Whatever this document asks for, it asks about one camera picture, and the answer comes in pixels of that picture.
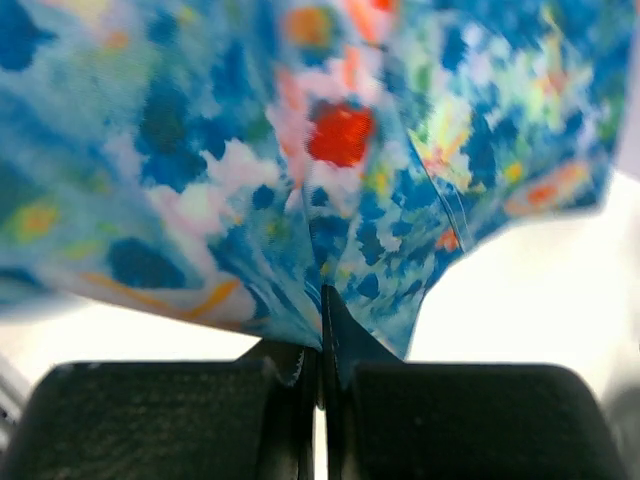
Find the orange spot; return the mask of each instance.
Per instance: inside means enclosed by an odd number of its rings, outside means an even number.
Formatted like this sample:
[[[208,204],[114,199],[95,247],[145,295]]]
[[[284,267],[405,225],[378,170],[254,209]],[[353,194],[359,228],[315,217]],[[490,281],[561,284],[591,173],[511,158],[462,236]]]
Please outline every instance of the orange spot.
[[[456,232],[453,227],[446,230],[436,242],[436,248],[444,248],[447,252],[453,252],[460,246]]]
[[[344,83],[351,91],[356,89],[356,75],[358,73],[358,64],[360,63],[360,55],[358,49],[348,46],[344,61]]]
[[[543,205],[556,197],[558,189],[554,185],[544,184],[532,188],[527,194],[527,200],[533,206]]]
[[[184,312],[182,314],[182,317],[185,320],[194,320],[198,318],[200,315],[207,313],[209,310],[212,310],[213,308],[221,304],[223,301],[225,301],[239,284],[240,282],[238,282],[237,280],[231,280],[229,282],[224,282],[218,285],[213,290],[213,292],[211,292],[211,295],[209,295],[209,298],[207,298],[207,300],[204,303],[202,303],[201,305],[198,305],[193,310]]]
[[[297,8],[287,15],[285,31],[295,44],[327,47],[331,40],[331,23],[331,17],[323,8]]]
[[[122,50],[129,45],[129,35],[127,32],[116,31],[111,32],[107,37],[106,46],[114,50]]]
[[[362,161],[374,128],[369,108],[355,109],[347,103],[327,106],[316,119],[309,153],[337,167],[354,167]]]
[[[110,278],[105,277],[104,275],[100,275],[97,273],[85,273],[84,275],[81,275],[81,277],[89,283],[107,288],[108,290],[116,292],[148,308],[151,308],[158,313],[163,313],[170,317],[179,317],[179,314],[168,303],[153,298],[150,295],[145,295],[144,293],[137,292],[132,288],[116,282],[115,280],[111,280]]]
[[[372,18],[373,8],[366,1],[368,0],[344,0],[344,4],[360,35],[366,42],[375,45],[377,40]]]

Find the red flower print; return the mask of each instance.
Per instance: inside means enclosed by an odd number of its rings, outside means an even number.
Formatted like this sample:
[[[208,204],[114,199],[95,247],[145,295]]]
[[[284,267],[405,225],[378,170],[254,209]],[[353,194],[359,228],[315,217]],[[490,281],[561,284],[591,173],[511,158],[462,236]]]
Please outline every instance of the red flower print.
[[[315,119],[309,154],[337,167],[355,167],[364,157],[374,128],[369,108],[358,109],[344,102],[327,105]]]
[[[373,0],[373,6],[378,10],[393,13],[398,8],[398,0]]]

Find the crumpled fabric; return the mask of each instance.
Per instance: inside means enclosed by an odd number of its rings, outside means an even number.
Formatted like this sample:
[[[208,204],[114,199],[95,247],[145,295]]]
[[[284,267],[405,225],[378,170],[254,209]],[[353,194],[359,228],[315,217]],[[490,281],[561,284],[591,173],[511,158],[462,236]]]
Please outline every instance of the crumpled fabric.
[[[330,284],[402,357],[452,262],[603,196],[634,25],[631,0],[1,0],[0,268],[317,348]]]

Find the textured black surface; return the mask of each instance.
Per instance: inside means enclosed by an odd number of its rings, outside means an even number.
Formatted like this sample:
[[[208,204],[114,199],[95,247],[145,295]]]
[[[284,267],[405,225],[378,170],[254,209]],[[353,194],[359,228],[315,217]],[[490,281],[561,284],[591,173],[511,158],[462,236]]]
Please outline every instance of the textured black surface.
[[[256,478],[271,365],[58,368],[27,406],[0,478]]]
[[[361,366],[364,478],[627,478],[589,390],[545,366]]]
[[[277,388],[264,415],[257,478],[313,480],[313,413],[316,406],[317,352],[261,341],[243,358],[266,355],[277,366]]]

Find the blue patterned cloth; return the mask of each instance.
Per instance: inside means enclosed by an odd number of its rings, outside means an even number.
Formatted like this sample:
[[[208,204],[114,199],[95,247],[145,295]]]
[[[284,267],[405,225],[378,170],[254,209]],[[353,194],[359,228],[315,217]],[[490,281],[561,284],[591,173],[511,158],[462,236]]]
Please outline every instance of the blue patterned cloth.
[[[0,0],[0,267],[318,348],[331,284],[402,357],[447,266],[602,197],[634,25],[631,0]]]

